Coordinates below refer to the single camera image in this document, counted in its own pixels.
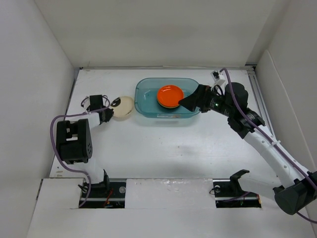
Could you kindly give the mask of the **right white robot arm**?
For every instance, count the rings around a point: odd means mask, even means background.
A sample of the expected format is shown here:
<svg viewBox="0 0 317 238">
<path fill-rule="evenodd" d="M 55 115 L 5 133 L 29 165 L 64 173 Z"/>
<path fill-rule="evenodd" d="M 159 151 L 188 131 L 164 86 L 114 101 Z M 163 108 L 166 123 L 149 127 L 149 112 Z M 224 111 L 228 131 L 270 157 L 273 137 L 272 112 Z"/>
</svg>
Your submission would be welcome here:
<svg viewBox="0 0 317 238">
<path fill-rule="evenodd" d="M 294 159 L 270 133 L 264 120 L 248 108 L 248 92 L 240 83 L 226 85 L 220 95 L 207 85 L 198 85 L 179 105 L 202 113 L 215 111 L 227 117 L 230 128 L 251 145 L 277 175 L 278 181 L 259 181 L 257 187 L 245 182 L 247 171 L 240 171 L 238 178 L 229 183 L 230 192 L 241 195 L 250 191 L 272 197 L 279 208 L 288 215 L 298 213 L 317 198 L 317 174 L 312 173 Z"/>
</svg>

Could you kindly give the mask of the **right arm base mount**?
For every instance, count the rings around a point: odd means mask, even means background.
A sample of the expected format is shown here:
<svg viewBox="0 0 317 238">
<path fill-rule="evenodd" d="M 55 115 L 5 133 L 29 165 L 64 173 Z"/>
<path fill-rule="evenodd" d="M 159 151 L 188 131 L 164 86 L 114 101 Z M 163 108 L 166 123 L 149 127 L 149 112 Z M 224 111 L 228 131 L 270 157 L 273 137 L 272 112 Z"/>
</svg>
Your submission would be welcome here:
<svg viewBox="0 0 317 238">
<path fill-rule="evenodd" d="M 243 191 L 238 179 L 248 170 L 240 170 L 230 178 L 213 179 L 213 188 L 209 191 L 215 198 L 216 208 L 261 208 L 260 197 L 252 192 Z"/>
</svg>

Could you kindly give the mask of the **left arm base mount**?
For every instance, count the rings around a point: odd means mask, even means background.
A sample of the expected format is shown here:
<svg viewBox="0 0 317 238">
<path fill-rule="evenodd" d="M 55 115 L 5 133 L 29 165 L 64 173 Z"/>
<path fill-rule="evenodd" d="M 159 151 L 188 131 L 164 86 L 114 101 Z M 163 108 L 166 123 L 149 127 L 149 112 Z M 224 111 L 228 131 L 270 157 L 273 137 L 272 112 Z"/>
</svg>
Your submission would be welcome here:
<svg viewBox="0 0 317 238">
<path fill-rule="evenodd" d="M 84 209 L 122 209 L 125 208 L 126 179 L 109 178 L 104 170 L 104 179 L 91 185 Z"/>
</svg>

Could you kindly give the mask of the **cream plate with dark mark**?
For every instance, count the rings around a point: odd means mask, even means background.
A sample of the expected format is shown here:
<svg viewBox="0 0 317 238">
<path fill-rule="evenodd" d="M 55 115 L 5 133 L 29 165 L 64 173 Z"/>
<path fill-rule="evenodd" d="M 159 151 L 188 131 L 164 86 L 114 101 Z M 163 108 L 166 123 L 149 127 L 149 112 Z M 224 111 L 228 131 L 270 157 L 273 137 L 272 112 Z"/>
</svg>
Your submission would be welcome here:
<svg viewBox="0 0 317 238">
<path fill-rule="evenodd" d="M 129 116 L 134 110 L 134 99 L 129 96 L 121 96 L 121 104 L 118 107 L 109 107 L 113 110 L 113 116 L 122 119 Z"/>
</svg>

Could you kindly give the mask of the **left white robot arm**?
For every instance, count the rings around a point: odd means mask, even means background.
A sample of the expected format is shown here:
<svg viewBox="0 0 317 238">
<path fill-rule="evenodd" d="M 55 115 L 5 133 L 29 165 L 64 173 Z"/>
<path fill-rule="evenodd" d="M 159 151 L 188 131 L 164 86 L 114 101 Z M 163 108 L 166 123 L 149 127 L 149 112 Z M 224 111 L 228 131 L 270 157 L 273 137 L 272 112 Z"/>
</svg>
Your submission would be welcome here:
<svg viewBox="0 0 317 238">
<path fill-rule="evenodd" d="M 91 129 L 109 122 L 117 114 L 120 105 L 120 97 L 111 102 L 106 95 L 88 96 L 80 104 L 84 112 L 56 116 L 50 124 L 50 139 L 55 157 L 65 170 L 86 178 L 86 184 L 80 186 L 84 193 L 92 188 L 89 172 L 70 166 L 88 164 L 93 154 Z"/>
</svg>

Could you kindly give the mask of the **lime green plate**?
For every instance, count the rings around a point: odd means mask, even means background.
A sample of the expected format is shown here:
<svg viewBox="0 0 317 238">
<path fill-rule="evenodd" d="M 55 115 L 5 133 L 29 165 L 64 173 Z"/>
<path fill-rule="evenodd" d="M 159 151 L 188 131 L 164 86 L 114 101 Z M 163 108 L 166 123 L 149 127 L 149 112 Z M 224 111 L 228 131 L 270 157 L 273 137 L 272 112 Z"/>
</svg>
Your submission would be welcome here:
<svg viewBox="0 0 317 238">
<path fill-rule="evenodd" d="M 166 106 L 166 105 L 161 105 L 163 108 L 165 108 L 165 109 L 176 109 L 176 108 L 178 108 L 179 107 L 179 105 L 176 105 L 176 106 Z"/>
</svg>

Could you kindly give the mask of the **orange plate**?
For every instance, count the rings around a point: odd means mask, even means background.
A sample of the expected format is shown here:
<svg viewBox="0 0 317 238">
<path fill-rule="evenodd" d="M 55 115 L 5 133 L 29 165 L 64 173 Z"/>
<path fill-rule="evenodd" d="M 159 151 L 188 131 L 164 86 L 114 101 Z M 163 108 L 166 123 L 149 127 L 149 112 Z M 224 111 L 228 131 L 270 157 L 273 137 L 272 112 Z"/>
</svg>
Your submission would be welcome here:
<svg viewBox="0 0 317 238">
<path fill-rule="evenodd" d="M 184 98 L 184 92 L 176 85 L 165 85 L 157 92 L 157 101 L 161 105 L 176 106 Z"/>
</svg>

